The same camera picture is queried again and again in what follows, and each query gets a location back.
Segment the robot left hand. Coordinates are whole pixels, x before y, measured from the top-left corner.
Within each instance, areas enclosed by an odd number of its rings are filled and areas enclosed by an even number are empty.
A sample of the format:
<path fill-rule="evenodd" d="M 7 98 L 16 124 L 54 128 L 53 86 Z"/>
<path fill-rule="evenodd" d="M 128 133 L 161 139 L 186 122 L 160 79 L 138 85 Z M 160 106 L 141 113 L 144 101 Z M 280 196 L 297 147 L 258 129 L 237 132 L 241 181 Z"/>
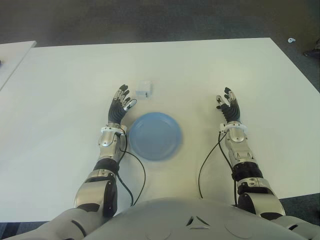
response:
<path fill-rule="evenodd" d="M 120 125 L 128 110 L 138 102 L 136 99 L 127 96 L 129 93 L 129 87 L 125 84 L 116 91 L 108 111 L 108 124 Z"/>

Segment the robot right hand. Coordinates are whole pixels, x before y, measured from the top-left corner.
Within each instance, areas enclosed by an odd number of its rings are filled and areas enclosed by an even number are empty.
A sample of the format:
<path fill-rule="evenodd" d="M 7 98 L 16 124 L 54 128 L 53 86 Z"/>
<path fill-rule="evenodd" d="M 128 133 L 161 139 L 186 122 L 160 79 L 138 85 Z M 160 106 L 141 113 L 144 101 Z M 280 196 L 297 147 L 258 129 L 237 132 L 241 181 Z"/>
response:
<path fill-rule="evenodd" d="M 221 110 L 227 123 L 240 122 L 241 112 L 236 95 L 228 87 L 224 89 L 224 98 L 228 103 L 226 103 L 220 95 L 216 96 L 216 108 Z"/>

